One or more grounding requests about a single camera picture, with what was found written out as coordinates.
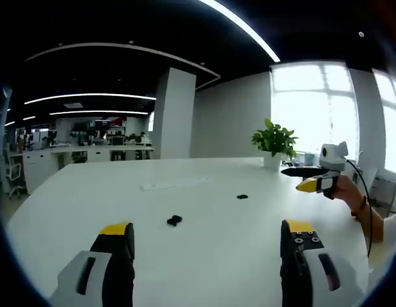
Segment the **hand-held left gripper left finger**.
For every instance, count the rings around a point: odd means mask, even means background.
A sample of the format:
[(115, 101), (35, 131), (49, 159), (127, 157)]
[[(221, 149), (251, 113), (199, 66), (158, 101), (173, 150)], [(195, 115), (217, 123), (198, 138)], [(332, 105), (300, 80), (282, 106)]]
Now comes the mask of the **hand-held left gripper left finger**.
[(80, 251), (58, 274), (51, 306), (132, 306), (134, 227), (113, 224), (100, 231), (91, 248)]

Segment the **person's right hand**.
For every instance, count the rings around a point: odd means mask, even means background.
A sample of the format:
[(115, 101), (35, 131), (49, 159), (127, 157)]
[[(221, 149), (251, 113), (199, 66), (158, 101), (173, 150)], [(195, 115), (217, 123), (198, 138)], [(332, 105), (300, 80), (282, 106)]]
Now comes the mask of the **person's right hand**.
[(357, 185), (345, 175), (339, 175), (333, 197), (343, 200), (354, 216), (366, 205), (366, 197), (362, 195)]

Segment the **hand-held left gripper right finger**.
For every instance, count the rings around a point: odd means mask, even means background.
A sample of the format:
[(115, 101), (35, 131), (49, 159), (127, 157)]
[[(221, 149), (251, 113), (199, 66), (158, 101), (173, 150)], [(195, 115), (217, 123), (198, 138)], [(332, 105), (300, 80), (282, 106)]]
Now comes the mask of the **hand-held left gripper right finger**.
[(282, 306), (356, 306), (363, 297), (356, 270), (310, 223), (281, 222), (280, 257)]

